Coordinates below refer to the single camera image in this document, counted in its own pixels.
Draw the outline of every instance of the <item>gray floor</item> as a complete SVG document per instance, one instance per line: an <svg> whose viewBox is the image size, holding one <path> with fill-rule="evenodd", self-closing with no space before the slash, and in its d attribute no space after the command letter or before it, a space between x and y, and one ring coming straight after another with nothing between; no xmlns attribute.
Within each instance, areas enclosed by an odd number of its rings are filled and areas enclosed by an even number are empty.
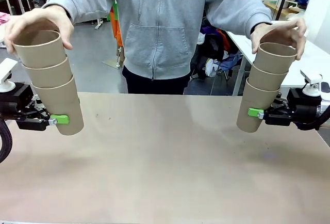
<svg viewBox="0 0 330 224"><path fill-rule="evenodd" d="M71 39L74 49L67 51L78 91L127 93L125 78L121 75L121 70L102 63L107 59L116 59L116 42L112 35L111 24L104 23L99 30L95 30L94 27L95 25L89 24L75 26ZM14 55L9 55L5 49L0 49L0 62L6 57L15 59ZM219 75L216 78L212 95L231 95L237 71L238 67L234 68L233 76L229 80L226 80L224 75ZM29 78L21 66L15 68L12 79L18 82L29 82ZM213 78L194 79L186 88L185 94L210 95L212 85ZM321 130L319 133L330 144L330 130Z"/></svg>

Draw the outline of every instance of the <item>white wall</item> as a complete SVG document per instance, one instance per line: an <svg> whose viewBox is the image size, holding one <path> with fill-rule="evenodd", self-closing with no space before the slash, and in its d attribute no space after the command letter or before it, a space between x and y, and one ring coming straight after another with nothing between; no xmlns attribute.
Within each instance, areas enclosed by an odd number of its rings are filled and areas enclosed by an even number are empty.
<svg viewBox="0 0 330 224"><path fill-rule="evenodd" d="M330 54L330 0L310 0L304 18L307 39Z"/></svg>

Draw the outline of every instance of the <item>hoodie zipper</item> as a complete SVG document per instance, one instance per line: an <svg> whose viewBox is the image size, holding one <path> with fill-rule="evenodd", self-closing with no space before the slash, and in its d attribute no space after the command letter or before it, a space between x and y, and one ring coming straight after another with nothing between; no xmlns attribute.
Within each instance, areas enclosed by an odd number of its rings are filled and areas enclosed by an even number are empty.
<svg viewBox="0 0 330 224"><path fill-rule="evenodd" d="M161 0L159 0L159 8L158 8L158 20L157 20L157 43L156 43L156 51L152 63L152 78L151 80L153 81L155 78L155 67L156 67L156 54L158 51L158 46L159 46L159 24L160 24L160 6L161 6Z"/></svg>

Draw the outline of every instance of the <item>stack of cups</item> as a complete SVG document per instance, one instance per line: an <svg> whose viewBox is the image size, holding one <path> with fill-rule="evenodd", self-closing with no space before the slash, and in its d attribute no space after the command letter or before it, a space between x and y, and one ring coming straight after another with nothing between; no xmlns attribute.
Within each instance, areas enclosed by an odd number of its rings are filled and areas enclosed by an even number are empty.
<svg viewBox="0 0 330 224"><path fill-rule="evenodd" d="M272 105L295 58L292 47L269 42L259 46L244 88L236 123L239 129L248 133L258 130L262 120L248 116L249 108L267 109Z"/></svg>
<svg viewBox="0 0 330 224"><path fill-rule="evenodd" d="M84 127L76 83L58 32L23 33L14 47L40 100L50 114L69 116L69 124L57 124L63 135L74 135Z"/></svg>

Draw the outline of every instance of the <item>sleeve cuff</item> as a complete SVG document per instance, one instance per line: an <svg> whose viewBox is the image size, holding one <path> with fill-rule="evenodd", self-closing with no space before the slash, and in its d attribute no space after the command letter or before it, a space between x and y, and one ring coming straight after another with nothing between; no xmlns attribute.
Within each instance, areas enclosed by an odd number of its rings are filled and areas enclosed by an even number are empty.
<svg viewBox="0 0 330 224"><path fill-rule="evenodd" d="M252 15L245 25L245 35L247 38L250 38L253 27L260 23L272 24L269 16L264 13L256 13Z"/></svg>
<svg viewBox="0 0 330 224"><path fill-rule="evenodd" d="M63 7L67 13L70 15L70 19L72 23L75 23L75 20L78 15L78 10L76 5L72 0L47 0L47 3L42 6L42 8L46 8L51 5L58 5Z"/></svg>

